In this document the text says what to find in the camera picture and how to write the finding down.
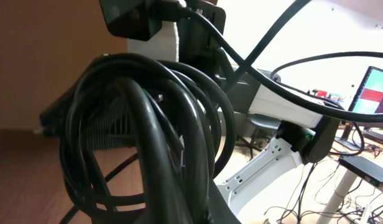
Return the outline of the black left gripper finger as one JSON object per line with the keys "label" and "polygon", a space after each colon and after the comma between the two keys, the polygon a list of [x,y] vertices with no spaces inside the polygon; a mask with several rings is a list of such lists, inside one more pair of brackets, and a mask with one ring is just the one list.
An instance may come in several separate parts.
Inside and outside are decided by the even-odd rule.
{"label": "black left gripper finger", "polygon": [[206,209],[206,224],[241,224],[232,213],[216,184],[209,180],[208,201]]}

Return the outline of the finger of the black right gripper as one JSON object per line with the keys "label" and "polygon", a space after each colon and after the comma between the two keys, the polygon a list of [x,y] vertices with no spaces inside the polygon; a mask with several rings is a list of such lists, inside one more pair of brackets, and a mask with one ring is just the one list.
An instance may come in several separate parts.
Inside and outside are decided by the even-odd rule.
{"label": "finger of the black right gripper", "polygon": [[133,55],[95,58],[75,83],[40,114],[44,136],[59,138],[69,147],[134,147],[128,104],[117,81],[132,77],[135,71]]}

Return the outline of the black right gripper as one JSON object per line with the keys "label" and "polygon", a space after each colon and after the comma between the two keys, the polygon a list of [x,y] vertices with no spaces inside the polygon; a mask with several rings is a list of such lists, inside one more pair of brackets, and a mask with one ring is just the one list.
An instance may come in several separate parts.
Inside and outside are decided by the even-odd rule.
{"label": "black right gripper", "polygon": [[[225,11],[208,1],[191,1],[196,12],[211,22],[220,34],[223,34],[226,21]],[[215,38],[198,24],[187,17],[180,1],[156,1],[154,17],[163,21],[177,23],[179,36],[179,62],[185,63],[202,71],[212,78],[221,88],[235,69],[230,64],[224,49]],[[233,110],[246,114],[253,99],[252,86],[247,81],[238,81],[227,91]]]}

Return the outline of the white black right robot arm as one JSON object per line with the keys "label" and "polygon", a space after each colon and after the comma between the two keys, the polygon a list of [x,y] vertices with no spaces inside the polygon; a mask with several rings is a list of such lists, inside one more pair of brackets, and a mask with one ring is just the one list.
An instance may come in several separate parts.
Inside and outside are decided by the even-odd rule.
{"label": "white black right robot arm", "polygon": [[250,115],[274,131],[263,153],[229,182],[215,177],[238,140],[231,102],[199,69],[141,54],[101,56],[41,115],[60,140],[67,193],[93,223],[236,223],[236,199],[253,181],[257,194],[287,171],[285,161],[318,162],[336,120],[304,128]]}

